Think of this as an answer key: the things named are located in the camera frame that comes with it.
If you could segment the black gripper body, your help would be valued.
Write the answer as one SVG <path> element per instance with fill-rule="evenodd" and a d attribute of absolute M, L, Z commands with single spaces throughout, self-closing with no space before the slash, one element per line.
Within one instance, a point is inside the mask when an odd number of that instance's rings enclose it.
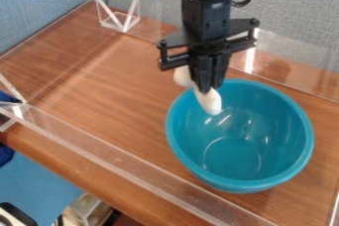
<path fill-rule="evenodd" d="M 194 56 L 232 54 L 255 46 L 259 20 L 232 19 L 230 7 L 251 0 L 181 0 L 182 27 L 156 45 L 158 68 L 168 70 L 189 63 Z"/>

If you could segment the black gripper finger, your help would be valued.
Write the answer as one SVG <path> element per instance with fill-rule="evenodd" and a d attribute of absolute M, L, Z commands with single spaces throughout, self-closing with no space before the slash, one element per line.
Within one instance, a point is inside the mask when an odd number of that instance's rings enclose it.
<path fill-rule="evenodd" d="M 194 56 L 189 62 L 190 77 L 201 93 L 208 93 L 212 87 L 212 64 L 209 56 Z"/>
<path fill-rule="evenodd" d="M 218 54 L 213 56 L 213 75 L 212 87 L 218 88 L 222 84 L 225 73 L 229 66 L 230 54 Z"/>

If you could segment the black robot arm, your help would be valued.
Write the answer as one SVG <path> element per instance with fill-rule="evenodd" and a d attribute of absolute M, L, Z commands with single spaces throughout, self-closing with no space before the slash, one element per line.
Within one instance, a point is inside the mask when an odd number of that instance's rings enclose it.
<path fill-rule="evenodd" d="M 157 42 L 158 68 L 186 65 L 204 94 L 222 85 L 232 54 L 255 46 L 259 20 L 230 18 L 230 8 L 251 1 L 181 0 L 181 28 Z"/>

